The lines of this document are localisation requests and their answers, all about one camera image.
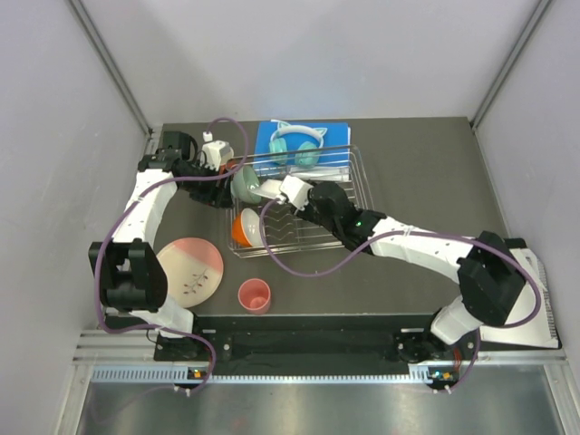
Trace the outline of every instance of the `green bowl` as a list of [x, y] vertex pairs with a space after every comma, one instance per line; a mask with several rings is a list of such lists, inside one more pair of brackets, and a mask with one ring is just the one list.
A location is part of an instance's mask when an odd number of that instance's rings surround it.
[[262, 199], [252, 193], [252, 189], [260, 187], [260, 181], [257, 179], [256, 172], [251, 166], [244, 166], [234, 174], [230, 191], [234, 198], [239, 199], [247, 204], [259, 204]]

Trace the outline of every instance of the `metal floor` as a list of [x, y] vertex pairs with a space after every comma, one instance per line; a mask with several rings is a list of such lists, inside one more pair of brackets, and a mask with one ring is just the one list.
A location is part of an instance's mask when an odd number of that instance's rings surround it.
[[452, 395], [410, 385], [209, 385], [186, 398], [155, 391], [106, 425], [151, 385], [92, 384], [78, 434], [559, 435], [561, 425], [541, 366], [476, 367]]

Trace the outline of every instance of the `cable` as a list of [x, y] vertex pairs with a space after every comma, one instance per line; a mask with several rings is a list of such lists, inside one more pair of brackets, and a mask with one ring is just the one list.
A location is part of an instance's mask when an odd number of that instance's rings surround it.
[[151, 340], [149, 338], [149, 332], [150, 332], [150, 329], [145, 330], [145, 338], [157, 346], [157, 342], [154, 342], [153, 340]]
[[198, 154], [199, 154], [199, 146], [198, 146], [198, 142], [196, 141], [196, 139], [193, 136], [189, 136], [189, 146], [191, 147], [191, 145], [193, 145], [193, 159], [191, 159], [191, 161], [196, 161], [196, 159], [198, 158]]
[[[365, 241], [364, 243], [362, 243], [360, 246], [358, 246], [356, 249], [354, 249], [353, 252], [351, 252], [348, 256], [346, 256], [341, 262], [334, 265], [330, 269], [324, 270], [323, 272], [317, 272], [317, 273], [313, 273], [313, 274], [305, 274], [302, 272], [297, 272], [297, 271], [291, 269], [290, 267], [288, 267], [287, 265], [285, 265], [284, 263], [282, 263], [282, 261], [280, 261], [280, 259], [276, 256], [276, 254], [274, 254], [274, 252], [272, 251], [272, 248], [267, 244], [266, 231], [265, 231], [266, 225], [265, 225], [264, 219], [266, 217], [267, 211], [275, 203], [276, 203], [276, 199], [270, 200], [264, 206], [264, 208], [262, 208], [262, 211], [260, 212], [260, 222], [259, 222], [260, 238], [262, 239], [262, 243], [264, 244], [264, 248], [266, 249], [267, 253], [272, 257], [272, 259], [274, 260], [275, 263], [277, 263], [280, 267], [282, 267], [289, 274], [294, 275], [294, 276], [300, 276], [302, 278], [317, 278], [317, 277], [321, 277], [321, 276], [330, 275], [332, 272], [336, 272], [342, 266], [344, 266], [348, 262], [352, 261], [358, 254], [361, 253], [361, 251], [363, 251], [366, 247], [368, 247], [370, 244], [376, 242], [377, 240], [381, 240], [382, 238], [385, 238], [385, 237], [404, 236], [405, 235], [404, 231], [389, 231], [387, 233], [382, 233], [382, 234], [375, 236], [375, 237], [372, 237], [372, 238], [368, 239], [367, 241]], [[488, 251], [490, 254], [498, 256], [499, 258], [501, 258], [502, 260], [504, 260], [505, 262], [507, 262], [508, 264], [513, 266], [526, 279], [526, 281], [532, 287], [532, 290], [534, 291], [534, 296], [536, 297], [536, 303], [534, 305], [534, 309], [532, 310], [532, 312], [529, 315], [527, 315], [522, 320], [519, 320], [519, 321], [514, 322], [512, 324], [504, 324], [503, 326], [495, 326], [495, 327], [502, 328], [502, 329], [516, 328], [518, 326], [521, 326], [522, 324], [527, 324], [528, 322], [533, 320], [534, 317], [536, 317], [537, 314], [539, 313], [540, 307], [542, 304], [542, 296], [540, 294], [540, 290], [536, 284], [536, 281], [534, 281], [534, 278], [532, 278], [532, 276], [526, 271], [526, 269], [524, 269], [512, 257], [507, 256], [503, 252], [498, 251], [494, 247], [488, 246], [485, 243], [481, 243], [478, 240], [463, 237], [463, 236], [455, 236], [455, 235], [451, 235], [451, 234], [428, 233], [428, 232], [424, 232], [424, 231], [411, 231], [408, 235], [414, 236], [414, 237], [438, 238], [438, 239], [443, 239], [443, 240], [463, 242], [463, 243], [467, 243], [469, 245], [472, 245], [474, 247], [478, 247], [479, 249], [483, 249], [485, 251]], [[471, 361], [469, 362], [469, 366], [468, 366], [467, 370], [465, 371], [465, 373], [463, 373], [463, 376], [461, 376], [459, 378], [459, 380], [457, 381], [457, 383], [450, 389], [451, 392], [454, 391], [455, 388], [457, 388], [457, 386], [460, 385], [465, 380], [467, 375], [471, 372], [471, 369], [473, 368], [475, 361], [478, 359], [479, 347], [481, 345], [481, 337], [479, 334], [479, 329], [477, 329], [475, 333], [476, 333], [476, 345], [475, 345], [475, 348], [473, 351], [473, 355], [471, 356]]]
[[461, 368], [461, 352], [458, 346], [453, 348], [453, 359], [453, 370], [459, 373], [459, 369]]
[[[127, 216], [137, 207], [137, 205], [140, 203], [141, 199], [146, 197], [147, 195], [149, 195], [154, 189], [156, 189], [160, 186], [163, 186], [164, 184], [168, 184], [168, 183], [172, 183], [172, 182], [218, 181], [219, 179], [225, 179], [227, 177], [231, 177], [236, 172], [238, 172], [240, 169], [242, 169], [242, 167], [246, 163], [247, 156], [249, 155], [249, 149], [250, 149], [250, 141], [249, 141], [249, 138], [247, 136], [246, 129], [244, 129], [244, 126], [242, 124], [240, 124], [238, 121], [233, 120], [231, 118], [223, 117], [223, 118], [216, 118], [215, 120], [213, 120], [208, 125], [208, 128], [206, 129], [206, 131], [211, 131], [211, 129], [213, 128], [213, 126], [216, 123], [222, 122], [222, 121], [234, 123], [237, 126], [237, 128], [240, 130], [242, 135], [244, 136], [244, 157], [242, 158], [242, 160], [240, 160], [239, 164], [237, 164], [232, 170], [228, 170], [226, 173], [221, 174], [221, 175], [212, 175], [209, 177], [175, 177], [175, 178], [171, 178], [171, 179], [164, 179], [162, 181], [158, 181], [157, 183], [151, 184], [148, 188], [146, 188], [145, 190], [143, 190], [140, 193], [139, 199], [136, 201], [133, 201], [125, 209], [125, 211], [119, 216], [117, 221], [112, 225], [111, 229], [109, 230], [109, 232], [107, 233], [105, 238], [102, 240], [101, 247], [99, 248], [99, 253], [97, 255], [97, 261], [95, 262], [95, 268], [94, 268], [93, 302], [94, 302], [94, 308], [95, 308], [95, 311], [97, 314], [97, 321], [99, 323], [99, 326], [101, 327], [101, 329], [104, 332], [109, 333], [109, 334], [122, 334], [122, 333], [127, 333], [128, 331], [135, 331], [135, 330], [161, 329], [162, 331], [166, 331], [168, 333], [178, 334], [178, 335], [182, 335], [184, 337], [191, 338], [193, 340], [197, 340], [197, 341], [199, 341], [207, 346], [207, 348], [209, 349], [209, 352], [211, 354], [211, 358], [209, 360], [208, 374], [204, 377], [202, 382], [200, 384], [198, 384], [198, 387], [195, 388], [194, 390], [192, 390], [192, 392], [194, 392], [194, 393], [201, 391], [207, 385], [209, 377], [211, 376], [211, 373], [214, 370], [214, 367], [216, 365], [216, 359], [217, 359], [216, 350], [214, 349], [214, 346], [208, 340], [206, 340], [205, 338], [203, 338], [200, 335], [195, 335], [194, 333], [184, 333], [182, 331], [177, 331], [175, 329], [163, 327], [159, 324], [136, 324], [136, 325], [129, 326], [126, 328], [121, 328], [121, 329], [112, 329], [109, 326], [107, 326], [107, 324], [105, 323], [104, 314], [102, 313], [102, 308], [101, 308], [101, 298], [100, 298], [101, 269], [102, 269], [102, 261], [104, 259], [105, 251], [107, 249], [107, 246], [112, 241], [112, 238], [113, 238], [115, 232], [117, 231], [117, 229], [119, 229], [119, 227], [122, 225], [122, 223], [127, 218]], [[159, 389], [160, 389], [159, 387], [156, 387], [155, 389], [151, 389], [151, 390], [156, 391]], [[145, 393], [138, 396], [137, 399], [139, 397], [149, 393], [149, 392], [150, 391], [145, 391]], [[133, 402], [134, 402], [134, 400], [123, 405], [123, 407], [121, 407], [121, 409], [119, 411], [122, 411], [124, 408], [131, 405]], [[119, 413], [119, 411], [116, 411], [112, 417], [116, 416]]]
[[201, 155], [203, 154], [203, 164], [207, 164], [208, 163], [208, 155], [206, 154], [206, 152], [204, 150], [201, 150], [199, 152], [199, 156], [201, 157]]
[[459, 380], [455, 382], [455, 385], [449, 387], [449, 392], [454, 392], [457, 387], [459, 387], [471, 373], [475, 361], [478, 359], [479, 348], [481, 347], [481, 335], [479, 334], [479, 328], [475, 330], [475, 347], [473, 348], [473, 355], [471, 355], [471, 360], [469, 361], [468, 368], [465, 370], [463, 375], [459, 377]]

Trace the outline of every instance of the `blue book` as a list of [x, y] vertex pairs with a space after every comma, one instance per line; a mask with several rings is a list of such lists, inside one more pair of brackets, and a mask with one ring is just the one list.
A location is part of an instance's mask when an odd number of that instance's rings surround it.
[[[272, 133], [278, 130], [280, 121], [262, 121], [259, 123], [255, 154], [270, 153], [269, 143]], [[326, 151], [326, 148], [337, 147], [341, 145], [350, 145], [351, 143], [351, 129], [346, 122], [301, 122], [291, 121], [291, 125], [305, 125], [314, 129], [326, 129], [324, 133], [324, 145], [321, 149], [316, 166], [310, 169], [299, 168], [295, 165], [295, 153], [289, 154], [288, 162], [285, 165], [276, 165], [272, 163], [269, 158], [256, 158], [254, 169], [258, 175], [268, 176], [276, 173], [292, 173], [293, 175], [309, 179], [331, 179], [338, 181], [348, 181], [348, 150], [340, 151]], [[287, 133], [284, 135], [286, 147], [289, 151], [296, 151], [306, 141], [315, 143], [315, 140], [307, 134], [303, 133]]]

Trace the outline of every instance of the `metal frame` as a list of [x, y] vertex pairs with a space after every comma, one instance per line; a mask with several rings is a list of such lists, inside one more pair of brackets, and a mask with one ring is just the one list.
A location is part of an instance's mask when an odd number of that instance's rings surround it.
[[503, 62], [501, 68], [499, 69], [498, 75], [491, 83], [488, 91], [486, 92], [486, 96], [484, 97], [483, 101], [479, 105], [475, 115], [473, 116], [473, 120], [470, 122], [471, 129], [473, 131], [477, 130], [483, 118], [488, 113], [491, 104], [498, 96], [499, 91], [503, 87], [506, 79], [512, 72], [514, 66], [516, 65], [517, 60], [524, 52], [529, 43], [530, 38], [534, 34], [534, 31], [537, 29], [538, 25], [546, 16], [546, 12], [548, 7], [552, 4], [552, 0], [539, 0], [537, 2], [536, 8], [532, 12], [532, 15], [529, 16], [527, 19], [526, 25], [524, 29], [519, 34], [514, 43], [513, 47], [509, 51], [506, 60]]
[[570, 366], [544, 365], [544, 370], [565, 434], [580, 433], [580, 394]]
[[105, 42], [102, 40], [101, 34], [97, 30], [97, 27], [92, 21], [89, 12], [82, 3], [82, 0], [66, 0], [66, 3], [71, 7], [72, 13], [76, 17], [78, 23], [80, 24], [81, 28], [83, 29], [84, 33], [89, 39], [92, 48], [99, 55], [99, 58], [101, 59], [103, 66], [107, 70], [109, 77], [111, 77], [113, 84], [121, 94], [121, 97], [127, 103], [127, 106], [129, 107], [131, 114], [135, 118], [135, 121], [139, 124], [143, 132], [146, 135], [150, 136], [151, 135], [150, 125], [147, 122], [147, 119], [145, 118], [145, 115], [143, 114], [142, 110], [140, 109], [139, 104], [135, 100], [135, 97], [133, 96], [133, 93], [131, 92], [129, 85], [123, 78], [121, 70], [117, 66], [117, 63], [112, 58], [111, 52], [107, 48]]
[[[295, 174], [298, 178], [308, 182], [331, 179], [344, 190], [348, 199], [358, 208], [374, 209], [369, 181], [363, 165], [363, 157], [356, 145], [343, 145], [324, 148], [324, 156], [333, 158], [331, 163], [317, 163], [314, 168], [299, 169], [293, 165], [279, 165], [280, 157], [289, 157], [292, 160], [296, 155], [309, 151], [287, 151], [278, 153], [256, 154], [247, 156], [245, 166], [253, 168], [260, 180], [282, 180], [288, 174]], [[258, 215], [263, 205], [249, 206], [239, 199], [235, 199], [234, 207], [226, 211], [227, 219], [224, 222], [224, 232], [228, 235], [229, 249], [240, 258], [267, 256], [263, 247], [242, 246], [232, 237], [232, 227], [236, 217], [244, 208], [252, 208]], [[274, 205], [266, 216], [266, 239], [268, 245], [277, 254], [303, 252], [318, 249], [343, 247], [343, 243], [336, 239], [326, 229], [306, 222], [290, 213], [290, 205]]]
[[[155, 341], [157, 333], [150, 332]], [[125, 334], [107, 334], [101, 330], [83, 331], [77, 350], [73, 357], [72, 373], [69, 377], [68, 394], [59, 415], [57, 427], [53, 431], [58, 435], [73, 435], [78, 430], [90, 379], [95, 371], [103, 366], [125, 367], [128, 371], [182, 370], [185, 366], [203, 369], [203, 362], [155, 362], [153, 361], [154, 344], [147, 341], [143, 331], [132, 331]], [[373, 384], [406, 384], [420, 383], [421, 367], [449, 365], [450, 362], [425, 362], [416, 364], [411, 375], [391, 376], [330, 376], [324, 377], [290, 377], [279, 376], [216, 376], [215, 383], [373, 383]], [[565, 429], [566, 435], [580, 433], [580, 392], [578, 391], [570, 366], [563, 350], [538, 351], [494, 351], [480, 352], [475, 365], [480, 366], [541, 366], [552, 392], [554, 402]]]
[[[188, 377], [188, 367], [174, 365], [149, 365], [133, 367], [129, 365], [100, 365], [94, 368], [93, 383], [180, 383], [196, 384], [200, 380]], [[429, 366], [414, 365], [409, 367], [409, 374], [384, 374], [361, 376], [248, 376], [233, 375], [211, 377], [212, 384], [398, 384], [398, 383], [432, 383]]]

